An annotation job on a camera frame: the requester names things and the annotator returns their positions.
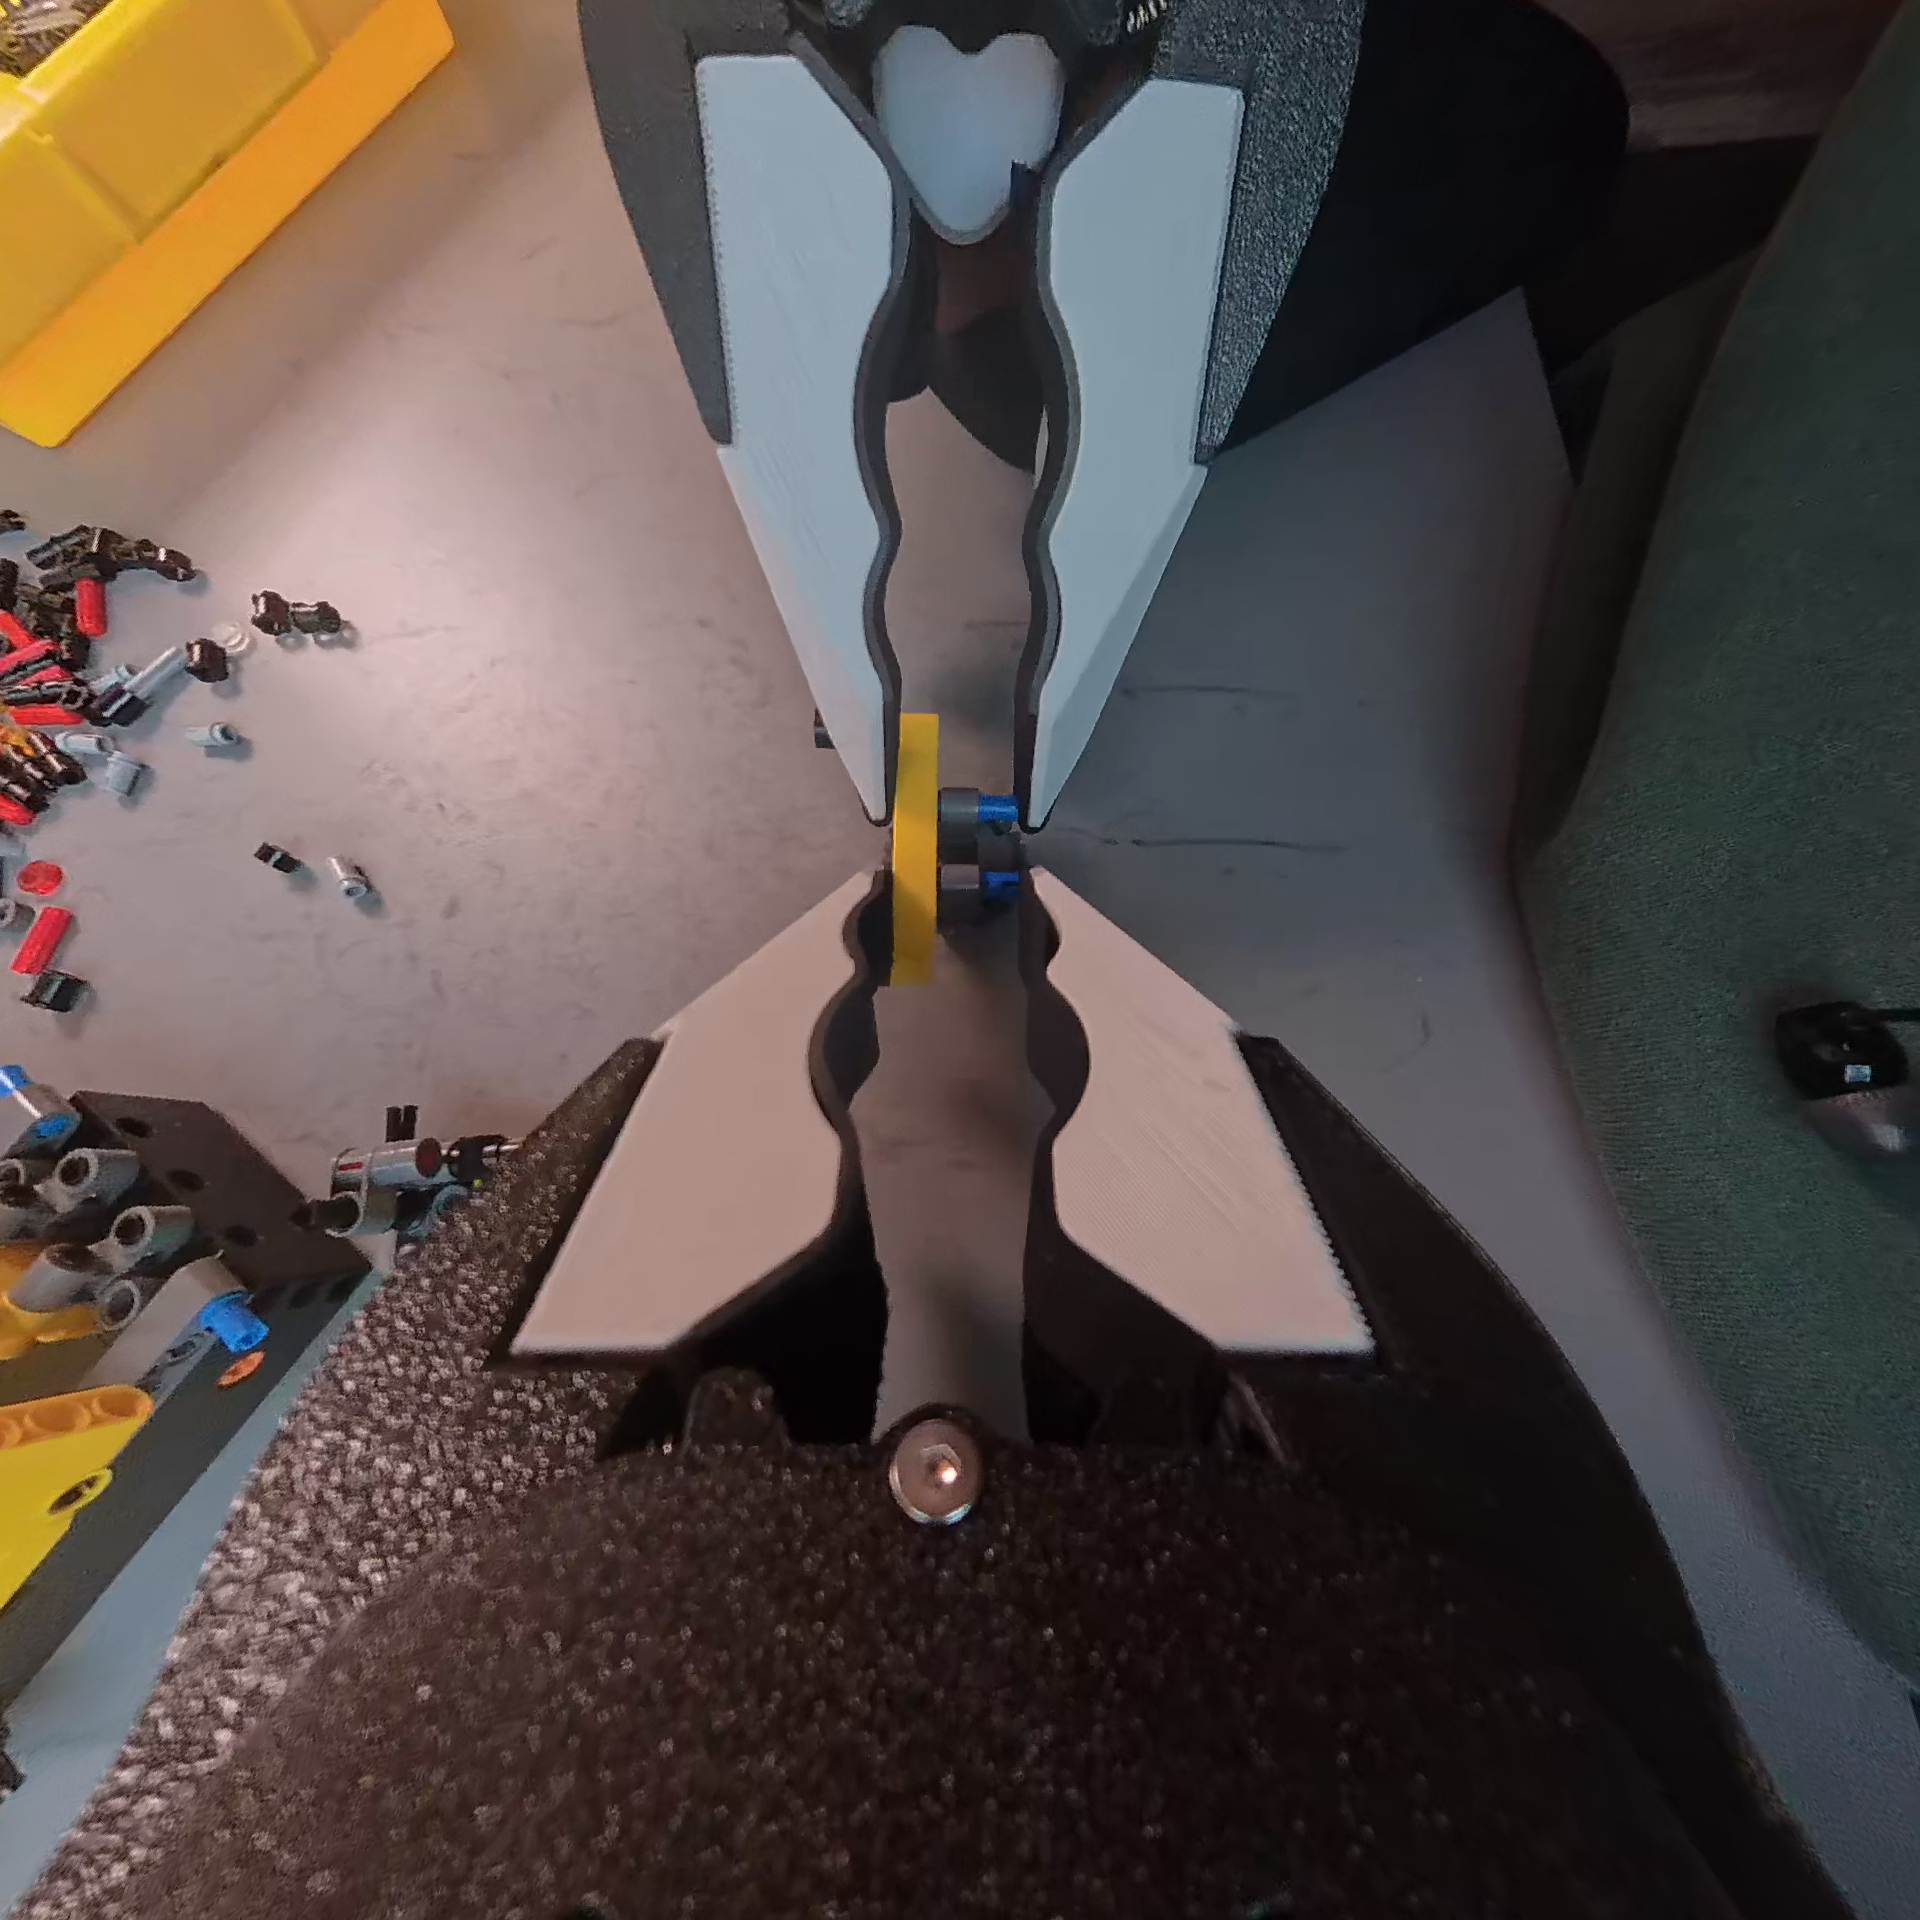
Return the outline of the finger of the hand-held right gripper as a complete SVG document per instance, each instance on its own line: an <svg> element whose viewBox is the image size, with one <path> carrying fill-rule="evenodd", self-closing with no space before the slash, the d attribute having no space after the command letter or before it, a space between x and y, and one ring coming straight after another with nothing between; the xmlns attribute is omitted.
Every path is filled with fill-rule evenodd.
<svg viewBox="0 0 1920 1920"><path fill-rule="evenodd" d="M1208 480L1197 446L1240 143L1234 87L1144 79L1043 179L1037 294L1062 375L1029 527L1029 830L1086 752Z"/></svg>
<svg viewBox="0 0 1920 1920"><path fill-rule="evenodd" d="M902 680L885 588L902 516L882 427L913 196L817 50L695 66L727 373L718 462L867 815L894 811Z"/></svg>

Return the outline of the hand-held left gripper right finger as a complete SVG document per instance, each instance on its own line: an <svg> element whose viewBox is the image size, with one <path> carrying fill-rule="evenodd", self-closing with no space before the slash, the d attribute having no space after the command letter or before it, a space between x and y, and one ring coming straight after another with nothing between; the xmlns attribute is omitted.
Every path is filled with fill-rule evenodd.
<svg viewBox="0 0 1920 1920"><path fill-rule="evenodd" d="M1050 1114L1025 1230L1041 1445L1203 1445L1246 1364L1376 1360L1237 1021L1034 869L1026 1061Z"/></svg>

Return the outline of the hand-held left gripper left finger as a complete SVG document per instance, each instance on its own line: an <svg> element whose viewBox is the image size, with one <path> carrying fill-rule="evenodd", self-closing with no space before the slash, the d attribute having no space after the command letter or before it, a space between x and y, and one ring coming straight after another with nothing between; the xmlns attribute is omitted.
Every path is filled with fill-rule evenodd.
<svg viewBox="0 0 1920 1920"><path fill-rule="evenodd" d="M512 1366L634 1380L614 1445L765 1383L802 1445L875 1426L890 1294L850 1107L879 1062L891 883L861 872L665 1020L512 1311Z"/></svg>

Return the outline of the grey yellow lego rack assembly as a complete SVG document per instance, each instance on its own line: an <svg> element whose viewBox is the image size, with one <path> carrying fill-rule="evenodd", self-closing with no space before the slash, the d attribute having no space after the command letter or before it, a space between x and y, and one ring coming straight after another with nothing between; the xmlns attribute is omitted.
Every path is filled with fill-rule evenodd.
<svg viewBox="0 0 1920 1920"><path fill-rule="evenodd" d="M326 1192L302 1199L294 1222L337 1238L421 1242L487 1188L520 1149L521 1140L507 1136L426 1136L418 1107L395 1103L387 1108L382 1142L341 1152Z"/></svg>

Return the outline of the yellow lego beam with black pins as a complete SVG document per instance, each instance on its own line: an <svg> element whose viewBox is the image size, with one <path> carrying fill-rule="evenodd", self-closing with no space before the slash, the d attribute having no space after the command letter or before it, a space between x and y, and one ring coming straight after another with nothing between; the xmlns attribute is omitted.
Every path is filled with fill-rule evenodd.
<svg viewBox="0 0 1920 1920"><path fill-rule="evenodd" d="M898 722L891 839L885 876L850 878L810 920L821 951L823 1008L837 1008L855 992L870 992L882 975L891 988L931 982L939 946L939 718L906 712ZM861 938L863 917L888 906L885 967L867 955Z"/></svg>

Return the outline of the grey lego gear with blue pins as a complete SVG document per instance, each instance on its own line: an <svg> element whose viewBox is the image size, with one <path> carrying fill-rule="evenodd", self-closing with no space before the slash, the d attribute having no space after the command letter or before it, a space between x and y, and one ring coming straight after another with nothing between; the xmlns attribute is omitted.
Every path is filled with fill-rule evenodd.
<svg viewBox="0 0 1920 1920"><path fill-rule="evenodd" d="M937 920L983 920L1014 908L1025 880L1023 811L1015 796L950 784L937 799Z"/></svg>

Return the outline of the large yellow black lego model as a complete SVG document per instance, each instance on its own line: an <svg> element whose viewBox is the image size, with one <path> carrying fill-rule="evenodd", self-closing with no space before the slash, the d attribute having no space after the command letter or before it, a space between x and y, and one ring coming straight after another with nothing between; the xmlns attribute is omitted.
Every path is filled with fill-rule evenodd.
<svg viewBox="0 0 1920 1920"><path fill-rule="evenodd" d="M5 1067L7 1685L105 1595L368 1279L226 1115Z"/></svg>

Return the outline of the pile of small lego pins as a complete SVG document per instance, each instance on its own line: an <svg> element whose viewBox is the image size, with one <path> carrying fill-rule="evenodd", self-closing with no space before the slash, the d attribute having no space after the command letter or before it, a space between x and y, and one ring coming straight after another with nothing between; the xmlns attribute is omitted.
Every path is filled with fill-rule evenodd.
<svg viewBox="0 0 1920 1920"><path fill-rule="evenodd" d="M66 866L32 851L32 834L74 796L137 803L153 768L129 746L191 687L233 691L239 664L267 642L281 651L345 650L360 630L326 596L257 590L242 619L162 645L151 659L110 661L112 592L127 581L199 590L203 570L176 544L80 522L38 538L5 509L2 562L2 831L5 992L49 1018L91 997L65 951L78 917L65 900Z"/></svg>

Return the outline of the yellow plastic storage bin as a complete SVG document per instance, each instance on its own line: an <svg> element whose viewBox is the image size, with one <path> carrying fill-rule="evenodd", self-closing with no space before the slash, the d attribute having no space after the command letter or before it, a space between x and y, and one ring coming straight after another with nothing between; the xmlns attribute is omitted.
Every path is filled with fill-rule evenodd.
<svg viewBox="0 0 1920 1920"><path fill-rule="evenodd" d="M5 429L62 446L450 50L434 3L5 7Z"/></svg>

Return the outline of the black drawstring toggle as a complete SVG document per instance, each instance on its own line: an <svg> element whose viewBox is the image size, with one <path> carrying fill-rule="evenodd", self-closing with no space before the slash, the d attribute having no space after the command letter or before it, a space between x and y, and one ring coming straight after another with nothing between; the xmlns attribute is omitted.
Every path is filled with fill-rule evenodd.
<svg viewBox="0 0 1920 1920"><path fill-rule="evenodd" d="M1779 1066L1808 1125L1861 1160L1919 1152L1919 1082L1905 1029L1919 1010L1851 998L1795 1006L1776 1014Z"/></svg>

